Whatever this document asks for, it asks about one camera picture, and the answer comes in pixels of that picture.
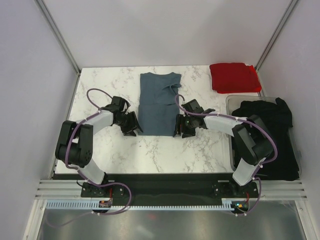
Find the blue grey t shirt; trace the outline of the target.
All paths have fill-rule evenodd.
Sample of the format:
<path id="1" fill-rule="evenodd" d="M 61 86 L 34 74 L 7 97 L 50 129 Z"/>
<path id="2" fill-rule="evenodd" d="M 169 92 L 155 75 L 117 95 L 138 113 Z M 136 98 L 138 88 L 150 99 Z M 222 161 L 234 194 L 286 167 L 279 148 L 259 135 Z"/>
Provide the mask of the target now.
<path id="1" fill-rule="evenodd" d="M 138 123 L 144 136 L 173 136 L 180 113 L 175 96 L 181 87 L 181 77 L 175 72 L 140 75 Z"/>

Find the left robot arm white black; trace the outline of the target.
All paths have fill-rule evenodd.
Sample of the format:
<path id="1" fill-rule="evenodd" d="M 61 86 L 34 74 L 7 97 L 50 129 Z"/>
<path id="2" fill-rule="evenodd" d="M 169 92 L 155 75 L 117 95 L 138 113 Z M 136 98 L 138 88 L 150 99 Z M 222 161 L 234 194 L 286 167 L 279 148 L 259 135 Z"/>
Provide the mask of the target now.
<path id="1" fill-rule="evenodd" d="M 111 103 L 99 108 L 93 115 L 80 120 L 62 123 L 55 158 L 64 162 L 68 169 L 77 171 L 85 180 L 82 193 L 90 197 L 104 197 L 110 191 L 108 175 L 93 160 L 94 135 L 101 130 L 118 126 L 124 136 L 137 136 L 143 130 L 136 113 L 127 112 L 129 102 L 113 96 Z"/>

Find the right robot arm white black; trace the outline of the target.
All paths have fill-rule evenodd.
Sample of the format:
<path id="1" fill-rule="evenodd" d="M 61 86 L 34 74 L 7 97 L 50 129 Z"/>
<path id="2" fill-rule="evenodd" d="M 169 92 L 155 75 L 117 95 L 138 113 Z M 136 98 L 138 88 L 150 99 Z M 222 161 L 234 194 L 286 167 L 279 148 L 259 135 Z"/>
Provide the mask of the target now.
<path id="1" fill-rule="evenodd" d="M 247 184 L 257 180 L 256 174 L 265 164 L 278 157 L 278 148 L 270 131 L 257 115 L 237 117 L 221 114 L 214 109 L 204 110 L 196 99 L 179 104 L 175 96 L 175 104 L 184 112 L 176 116 L 173 135 L 182 138 L 194 137 L 196 129 L 215 130 L 231 136 L 240 155 L 240 161 L 232 174 L 229 191 L 235 197 L 247 191 Z"/>

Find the folded red t shirt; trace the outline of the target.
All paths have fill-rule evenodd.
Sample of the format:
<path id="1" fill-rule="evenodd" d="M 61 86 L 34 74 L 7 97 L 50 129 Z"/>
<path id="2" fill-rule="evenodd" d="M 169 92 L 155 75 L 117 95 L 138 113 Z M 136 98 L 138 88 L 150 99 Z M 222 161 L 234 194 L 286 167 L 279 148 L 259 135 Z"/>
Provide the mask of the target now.
<path id="1" fill-rule="evenodd" d="M 215 63 L 209 66 L 212 89 L 219 94 L 259 93 L 262 90 L 253 65 L 242 62 Z"/>

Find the aluminium extrusion rails left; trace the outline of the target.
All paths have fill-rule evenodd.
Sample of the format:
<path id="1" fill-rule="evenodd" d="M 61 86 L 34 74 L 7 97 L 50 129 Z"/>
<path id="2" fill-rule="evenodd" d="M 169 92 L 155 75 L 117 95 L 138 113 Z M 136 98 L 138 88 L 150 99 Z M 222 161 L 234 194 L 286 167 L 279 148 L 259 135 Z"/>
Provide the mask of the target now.
<path id="1" fill-rule="evenodd" d="M 76 180 L 41 180 L 35 194 L 36 200 L 77 200 L 82 187 Z"/>

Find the black mounting base rail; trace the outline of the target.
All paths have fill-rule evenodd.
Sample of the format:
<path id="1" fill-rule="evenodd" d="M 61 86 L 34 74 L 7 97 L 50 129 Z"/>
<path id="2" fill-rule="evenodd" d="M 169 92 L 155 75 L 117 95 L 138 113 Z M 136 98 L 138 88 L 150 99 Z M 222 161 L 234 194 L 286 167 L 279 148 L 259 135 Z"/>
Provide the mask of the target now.
<path id="1" fill-rule="evenodd" d="M 116 205 L 218 205 L 223 199 L 252 200 L 258 187 L 253 181 L 239 187 L 231 173 L 110 174 L 110 190 L 104 196 L 83 194 L 83 198 L 112 198 Z"/>

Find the left aluminium frame post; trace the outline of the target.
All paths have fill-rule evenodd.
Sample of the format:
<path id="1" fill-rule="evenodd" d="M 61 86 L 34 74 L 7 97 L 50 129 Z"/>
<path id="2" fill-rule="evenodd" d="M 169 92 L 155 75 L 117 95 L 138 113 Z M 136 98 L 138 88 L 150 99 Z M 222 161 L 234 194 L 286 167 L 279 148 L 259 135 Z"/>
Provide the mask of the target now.
<path id="1" fill-rule="evenodd" d="M 35 4 L 37 5 L 37 7 L 39 8 L 39 10 L 41 11 L 45 21 L 48 23 L 54 37 L 56 38 L 58 44 L 60 45 L 63 53 L 65 54 L 65 56 L 67 57 L 69 63 L 71 64 L 73 70 L 75 71 L 75 73 L 80 76 L 81 74 L 81 69 L 79 67 L 79 65 L 77 64 L 70 48 L 68 47 L 61 31 L 59 30 L 58 25 L 56 24 L 52 14 L 50 13 L 49 8 L 47 7 L 46 3 L 44 0 L 35 0 L 34 1 Z"/>

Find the aluminium frame post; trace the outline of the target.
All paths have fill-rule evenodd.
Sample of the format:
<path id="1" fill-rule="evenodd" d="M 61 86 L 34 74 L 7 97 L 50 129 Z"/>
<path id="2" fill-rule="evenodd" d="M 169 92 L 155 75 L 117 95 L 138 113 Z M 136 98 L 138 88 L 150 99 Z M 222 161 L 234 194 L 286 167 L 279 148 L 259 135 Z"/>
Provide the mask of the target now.
<path id="1" fill-rule="evenodd" d="M 77 64 L 70 48 L 68 47 L 61 31 L 59 30 L 58 25 L 56 24 L 52 14 L 50 13 L 49 8 L 47 7 L 46 3 L 44 0 L 35 0 L 34 1 L 35 4 L 37 5 L 37 7 L 39 8 L 39 10 L 41 11 L 45 21 L 48 23 L 54 37 L 56 38 L 58 44 L 60 45 L 63 53 L 65 54 L 65 56 L 67 57 L 69 63 L 71 64 L 73 70 L 75 71 L 75 73 L 80 76 L 81 74 L 81 69 L 79 67 L 79 65 Z"/>
<path id="2" fill-rule="evenodd" d="M 275 30 L 273 31 L 266 47 L 264 48 L 257 64 L 255 65 L 255 70 L 258 72 L 262 65 L 264 64 L 265 60 L 267 59 L 268 55 L 270 54 L 271 50 L 273 49 L 275 43 L 277 42 L 278 38 L 280 37 L 282 31 L 284 30 L 286 24 L 288 23 L 291 15 L 294 13 L 296 7 L 300 3 L 300 0 L 290 0 L 288 6 L 286 7 L 282 17 L 280 18 Z"/>

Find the right aluminium frame post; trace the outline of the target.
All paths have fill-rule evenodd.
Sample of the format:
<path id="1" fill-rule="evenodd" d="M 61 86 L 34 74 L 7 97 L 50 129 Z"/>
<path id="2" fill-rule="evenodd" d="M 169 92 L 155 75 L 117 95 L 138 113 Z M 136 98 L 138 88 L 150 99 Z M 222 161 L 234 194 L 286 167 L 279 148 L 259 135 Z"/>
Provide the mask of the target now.
<path id="1" fill-rule="evenodd" d="M 262 65 L 264 64 L 265 60 L 267 59 L 268 55 L 270 54 L 271 50 L 273 49 L 275 43 L 277 42 L 278 38 L 280 37 L 282 31 L 284 30 L 286 24 L 288 23 L 291 15 L 294 13 L 296 7 L 300 3 L 300 0 L 290 0 L 288 6 L 286 7 L 282 17 L 280 18 L 275 30 L 273 31 L 266 47 L 264 48 L 257 64 L 255 65 L 255 70 L 258 72 Z"/>

